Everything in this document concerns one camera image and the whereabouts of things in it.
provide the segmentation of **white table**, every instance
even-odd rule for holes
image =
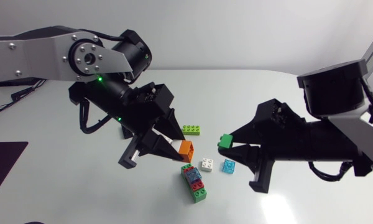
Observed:
[[[236,164],[233,175],[220,171],[225,157],[216,144],[249,122],[259,103],[287,102],[309,121],[296,76],[262,70],[149,70],[135,86],[165,83],[180,125],[200,125],[193,141],[193,165],[214,159],[212,173],[201,172],[206,200],[193,204],[180,162],[139,157],[126,170],[117,162],[130,139],[110,121],[96,133],[79,129],[79,107],[68,99],[69,82],[47,82],[0,114],[0,141],[29,141],[0,187],[0,224],[51,223],[373,223],[373,173],[348,172],[324,182],[306,162],[276,162],[269,194],[248,185],[253,174]],[[0,103],[7,102],[0,98]],[[89,124],[105,114],[92,106]],[[317,163],[336,173],[339,163]]]

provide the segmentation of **blue lego brick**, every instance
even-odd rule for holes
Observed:
[[[201,180],[201,175],[198,169],[195,167],[192,170],[185,172],[185,178],[186,178],[186,181],[188,181],[188,183],[192,185],[198,182],[199,180]]]
[[[229,161],[226,159],[224,161],[223,172],[228,173],[228,174],[233,174],[234,170],[235,170],[235,162]]]

